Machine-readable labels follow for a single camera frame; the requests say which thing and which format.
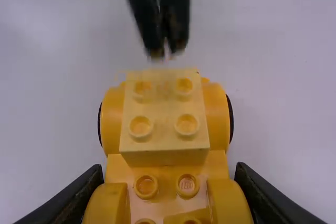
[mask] toy wheel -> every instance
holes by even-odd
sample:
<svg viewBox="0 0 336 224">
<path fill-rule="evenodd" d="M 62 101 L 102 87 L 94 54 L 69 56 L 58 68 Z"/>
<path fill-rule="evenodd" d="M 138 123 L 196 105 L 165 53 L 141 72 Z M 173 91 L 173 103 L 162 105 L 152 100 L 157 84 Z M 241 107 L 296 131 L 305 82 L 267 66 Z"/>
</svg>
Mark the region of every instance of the toy wheel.
<svg viewBox="0 0 336 224">
<path fill-rule="evenodd" d="M 103 145 L 101 144 L 101 135 L 100 135 L 100 111 L 101 111 L 101 105 L 102 105 L 103 103 L 100 103 L 100 106 L 99 106 L 99 111 L 98 111 L 98 123 L 97 123 L 97 125 L 98 125 L 98 138 L 99 138 L 99 143 L 100 143 L 100 145 L 101 145 L 101 147 L 103 147 Z"/>
<path fill-rule="evenodd" d="M 233 120 L 233 110 L 232 110 L 232 105 L 231 101 L 228 95 L 226 95 L 226 100 L 227 100 L 227 105 L 229 107 L 229 117 L 230 117 L 230 143 L 232 141 L 233 137 L 233 129 L 234 129 L 234 120 Z"/>
</svg>

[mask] yellow plastic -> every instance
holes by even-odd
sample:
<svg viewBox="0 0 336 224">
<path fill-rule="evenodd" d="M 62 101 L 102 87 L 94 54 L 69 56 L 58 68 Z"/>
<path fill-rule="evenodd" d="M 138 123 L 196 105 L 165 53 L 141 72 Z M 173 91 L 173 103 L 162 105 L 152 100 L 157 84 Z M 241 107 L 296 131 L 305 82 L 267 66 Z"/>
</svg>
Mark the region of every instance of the yellow plastic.
<svg viewBox="0 0 336 224">
<path fill-rule="evenodd" d="M 195 69 L 128 72 L 119 152 L 130 166 L 197 165 L 209 149 Z"/>
<path fill-rule="evenodd" d="M 184 198 L 177 192 L 177 181 L 184 174 L 190 174 L 198 179 L 199 189 L 194 197 Z M 146 200 L 141 199 L 134 191 L 134 181 L 144 175 L 151 175 L 158 180 L 157 194 Z M 167 216 L 209 207 L 206 193 L 206 181 L 209 177 L 229 179 L 223 150 L 209 151 L 204 164 L 200 166 L 131 167 L 121 154 L 110 154 L 105 182 L 128 184 L 132 223 L 142 218 L 149 218 L 157 224 L 162 224 Z"/>
<path fill-rule="evenodd" d="M 182 174 L 175 184 L 176 191 L 184 199 L 191 199 L 200 190 L 198 178 L 192 174 Z"/>
<path fill-rule="evenodd" d="M 105 184 L 83 223 L 252 224 L 229 179 L 225 91 L 195 69 L 133 71 L 100 115 Z"/>
<path fill-rule="evenodd" d="M 92 194 L 83 224 L 130 224 L 130 203 L 126 183 L 105 183 Z"/>
<path fill-rule="evenodd" d="M 156 177 L 144 174 L 134 180 L 133 189 L 139 198 L 149 200 L 158 193 L 159 183 Z"/>
<path fill-rule="evenodd" d="M 209 178 L 207 189 L 213 223 L 254 223 L 244 193 L 234 180 Z"/>
<path fill-rule="evenodd" d="M 164 224 L 181 224 L 181 223 L 191 223 L 191 224 L 212 224 L 211 215 L 209 208 L 202 208 L 191 212 L 183 212 L 177 215 L 166 216 L 163 219 Z"/>
</svg>

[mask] yellow duplo brick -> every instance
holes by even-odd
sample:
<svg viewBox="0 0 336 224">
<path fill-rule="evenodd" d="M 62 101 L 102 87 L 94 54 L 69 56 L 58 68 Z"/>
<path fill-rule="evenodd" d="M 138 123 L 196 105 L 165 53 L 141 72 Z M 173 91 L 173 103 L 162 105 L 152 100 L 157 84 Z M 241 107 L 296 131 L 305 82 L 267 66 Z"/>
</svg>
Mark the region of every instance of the yellow duplo brick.
<svg viewBox="0 0 336 224">
<path fill-rule="evenodd" d="M 199 165 L 209 149 L 197 69 L 128 72 L 119 152 L 130 166 Z"/>
<path fill-rule="evenodd" d="M 186 217 L 190 217 L 208 223 L 204 221 L 210 219 L 206 183 L 209 178 L 229 179 L 224 150 L 209 151 L 200 166 L 130 167 L 121 154 L 110 154 L 105 183 L 128 184 L 131 223 L 148 218 L 156 224 L 163 224 L 166 217 L 167 221 L 188 220 Z M 180 195 L 177 186 L 187 193 L 187 197 L 183 193 Z"/>
</svg>

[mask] black tire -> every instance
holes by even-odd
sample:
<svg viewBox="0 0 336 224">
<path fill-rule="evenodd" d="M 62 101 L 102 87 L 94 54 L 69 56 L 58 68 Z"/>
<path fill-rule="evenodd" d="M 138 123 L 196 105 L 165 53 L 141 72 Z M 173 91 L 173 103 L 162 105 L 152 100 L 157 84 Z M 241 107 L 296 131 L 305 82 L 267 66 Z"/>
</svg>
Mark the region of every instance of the black tire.
<svg viewBox="0 0 336 224">
<path fill-rule="evenodd" d="M 233 109 L 231 105 L 231 101 L 228 95 L 226 95 L 227 105 L 229 107 L 229 117 L 230 117 L 230 143 L 233 137 L 233 130 L 234 130 L 234 120 L 233 120 Z"/>
<path fill-rule="evenodd" d="M 103 104 L 103 103 L 101 103 L 100 106 L 99 106 L 99 111 L 98 111 L 98 123 L 97 123 L 97 125 L 98 125 L 98 138 L 99 138 L 99 143 L 100 143 L 101 147 L 103 147 L 103 145 L 101 144 L 101 135 L 100 135 L 100 111 L 101 111 L 101 105 L 102 105 L 102 104 Z"/>
</svg>

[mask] white background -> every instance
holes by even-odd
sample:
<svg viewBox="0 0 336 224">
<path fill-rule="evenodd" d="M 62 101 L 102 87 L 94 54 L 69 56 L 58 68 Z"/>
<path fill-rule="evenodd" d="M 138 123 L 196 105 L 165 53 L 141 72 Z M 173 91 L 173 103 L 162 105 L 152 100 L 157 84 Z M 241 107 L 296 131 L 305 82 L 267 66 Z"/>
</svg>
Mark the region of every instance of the white background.
<svg viewBox="0 0 336 224">
<path fill-rule="evenodd" d="M 192 0 L 174 66 L 197 66 L 234 107 L 229 150 L 336 222 L 335 0 Z M 126 0 L 0 0 L 0 223 L 106 157 L 97 113 L 118 70 L 147 66 Z"/>
</svg>

